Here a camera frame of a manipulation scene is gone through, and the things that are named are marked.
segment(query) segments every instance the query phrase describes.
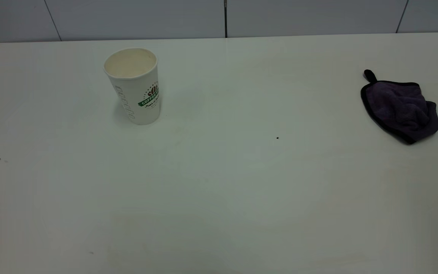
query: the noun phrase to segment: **table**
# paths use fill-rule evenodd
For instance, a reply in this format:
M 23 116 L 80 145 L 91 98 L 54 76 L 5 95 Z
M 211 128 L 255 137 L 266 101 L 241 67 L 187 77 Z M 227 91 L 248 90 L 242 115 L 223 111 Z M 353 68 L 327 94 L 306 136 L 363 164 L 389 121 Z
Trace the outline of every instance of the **table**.
M 0 274 L 438 274 L 438 132 L 379 128 L 364 69 L 438 105 L 438 33 L 0 44 Z

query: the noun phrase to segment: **green label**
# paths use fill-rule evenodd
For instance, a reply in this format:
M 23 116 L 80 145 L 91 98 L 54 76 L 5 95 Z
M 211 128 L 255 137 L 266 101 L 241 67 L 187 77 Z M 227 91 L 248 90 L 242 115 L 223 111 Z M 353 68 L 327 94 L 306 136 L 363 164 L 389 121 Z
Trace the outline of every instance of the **green label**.
M 139 102 L 138 105 L 139 105 L 140 107 L 142 107 L 142 106 L 148 104 L 151 100 L 153 100 L 155 97 L 157 97 L 157 95 L 158 95 L 158 89 L 157 89 L 157 92 L 153 93 L 153 94 L 152 94 L 150 97 L 148 97 L 147 99 L 145 99 L 145 100 Z

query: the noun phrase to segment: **wall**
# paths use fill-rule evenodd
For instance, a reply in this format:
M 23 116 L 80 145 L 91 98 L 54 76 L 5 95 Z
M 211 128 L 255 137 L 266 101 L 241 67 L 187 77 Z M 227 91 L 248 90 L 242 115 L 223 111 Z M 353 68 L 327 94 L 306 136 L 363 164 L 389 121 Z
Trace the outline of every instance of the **wall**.
M 43 0 L 0 0 L 0 42 L 57 40 Z
M 47 0 L 62 40 L 224 37 L 223 0 Z
M 406 0 L 229 0 L 230 37 L 395 33 Z
M 0 0 L 0 42 L 220 38 L 224 17 L 224 0 Z M 228 0 L 227 20 L 229 37 L 438 32 L 438 1 Z
M 409 0 L 398 32 L 438 32 L 438 0 Z

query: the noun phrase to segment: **paper cup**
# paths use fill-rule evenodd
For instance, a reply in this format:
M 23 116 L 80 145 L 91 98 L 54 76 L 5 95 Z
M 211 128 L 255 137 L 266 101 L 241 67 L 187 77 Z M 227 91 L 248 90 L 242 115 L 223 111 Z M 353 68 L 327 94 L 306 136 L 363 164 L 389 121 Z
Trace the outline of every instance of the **paper cup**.
M 153 52 L 143 48 L 117 51 L 104 62 L 104 72 L 133 123 L 146 125 L 160 116 L 158 59 Z

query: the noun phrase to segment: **microfiber towel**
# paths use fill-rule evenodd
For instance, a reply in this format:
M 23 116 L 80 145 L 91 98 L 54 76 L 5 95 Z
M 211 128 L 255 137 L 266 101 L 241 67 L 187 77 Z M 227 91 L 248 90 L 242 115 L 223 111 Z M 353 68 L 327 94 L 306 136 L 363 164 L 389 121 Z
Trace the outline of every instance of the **microfiber towel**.
M 378 81 L 365 70 L 370 82 L 361 90 L 366 111 L 384 130 L 413 144 L 438 130 L 436 104 L 426 101 L 417 83 Z

